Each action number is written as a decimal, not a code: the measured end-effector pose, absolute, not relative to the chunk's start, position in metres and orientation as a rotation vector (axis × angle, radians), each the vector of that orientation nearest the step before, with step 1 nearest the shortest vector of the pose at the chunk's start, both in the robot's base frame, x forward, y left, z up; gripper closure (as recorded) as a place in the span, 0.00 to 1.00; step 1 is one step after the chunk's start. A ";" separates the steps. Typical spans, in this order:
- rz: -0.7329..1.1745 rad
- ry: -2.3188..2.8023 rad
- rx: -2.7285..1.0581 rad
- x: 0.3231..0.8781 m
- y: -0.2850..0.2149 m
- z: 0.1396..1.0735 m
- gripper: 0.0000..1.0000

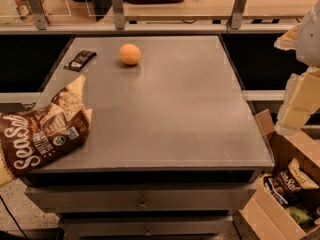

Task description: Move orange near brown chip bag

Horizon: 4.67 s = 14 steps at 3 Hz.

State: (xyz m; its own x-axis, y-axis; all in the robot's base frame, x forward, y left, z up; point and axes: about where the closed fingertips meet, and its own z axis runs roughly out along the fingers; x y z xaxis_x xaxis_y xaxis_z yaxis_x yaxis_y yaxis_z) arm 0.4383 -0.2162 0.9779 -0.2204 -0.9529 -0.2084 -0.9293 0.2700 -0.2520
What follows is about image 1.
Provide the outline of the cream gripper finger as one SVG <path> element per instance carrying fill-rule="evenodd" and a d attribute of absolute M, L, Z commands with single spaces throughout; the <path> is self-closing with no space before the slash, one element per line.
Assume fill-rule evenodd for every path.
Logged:
<path fill-rule="evenodd" d="M 301 75 L 292 74 L 287 81 L 284 102 L 275 130 L 282 136 L 295 134 L 320 109 L 320 68 L 309 67 Z"/>
<path fill-rule="evenodd" d="M 300 25 L 292 27 L 286 33 L 281 35 L 274 43 L 274 47 L 280 50 L 288 51 L 296 49 L 297 33 Z"/>

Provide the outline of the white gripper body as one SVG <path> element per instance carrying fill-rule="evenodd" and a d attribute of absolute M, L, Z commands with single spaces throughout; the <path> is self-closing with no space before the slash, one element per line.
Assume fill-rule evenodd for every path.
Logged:
<path fill-rule="evenodd" d="M 300 23 L 296 38 L 296 58 L 308 66 L 320 66 L 320 0 Z"/>

